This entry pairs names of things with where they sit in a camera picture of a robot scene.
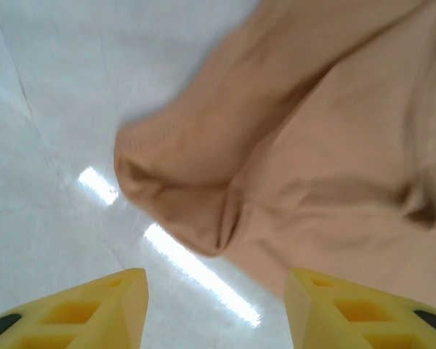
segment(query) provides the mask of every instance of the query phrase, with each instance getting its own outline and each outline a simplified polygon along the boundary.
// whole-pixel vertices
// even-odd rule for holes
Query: white surface
[[[281,303],[176,244],[112,169],[117,128],[178,93],[256,2],[0,0],[0,312],[141,267],[143,348],[291,348]]]

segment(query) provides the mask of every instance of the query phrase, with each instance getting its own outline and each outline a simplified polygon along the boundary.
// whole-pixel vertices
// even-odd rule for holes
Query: yellow plastic part
[[[21,305],[0,349],[138,349],[148,306],[145,270],[129,269]]]
[[[306,269],[292,269],[284,302],[296,349],[436,349],[428,305]]]

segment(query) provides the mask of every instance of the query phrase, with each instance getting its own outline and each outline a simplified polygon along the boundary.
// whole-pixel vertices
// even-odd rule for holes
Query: tan fabric
[[[277,295],[303,266],[436,306],[436,1],[264,0],[115,169]]]

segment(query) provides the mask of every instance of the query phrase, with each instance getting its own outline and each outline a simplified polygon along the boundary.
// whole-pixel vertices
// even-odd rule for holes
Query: white floor
[[[143,348],[291,348],[283,305],[134,208],[117,128],[175,96],[257,0],[0,0],[0,312],[145,268]]]

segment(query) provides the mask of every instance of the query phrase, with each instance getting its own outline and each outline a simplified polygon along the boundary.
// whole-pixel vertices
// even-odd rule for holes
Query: floor
[[[117,128],[183,88],[257,0],[0,0],[0,312],[145,268],[143,348],[291,348],[283,305],[119,192]]]

